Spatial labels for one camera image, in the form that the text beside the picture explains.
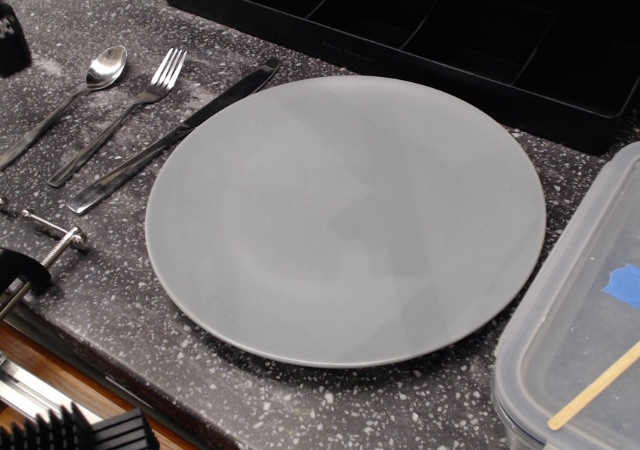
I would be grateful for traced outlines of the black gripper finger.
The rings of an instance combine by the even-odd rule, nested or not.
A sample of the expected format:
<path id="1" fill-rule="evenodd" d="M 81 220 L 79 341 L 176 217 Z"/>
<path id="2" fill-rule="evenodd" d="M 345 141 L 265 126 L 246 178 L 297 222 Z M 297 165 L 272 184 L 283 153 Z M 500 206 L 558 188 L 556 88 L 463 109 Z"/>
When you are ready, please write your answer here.
<path id="1" fill-rule="evenodd" d="M 13 8 L 1 0 L 1 76 L 10 77 L 28 68 L 31 63 L 31 52 L 20 21 Z"/>

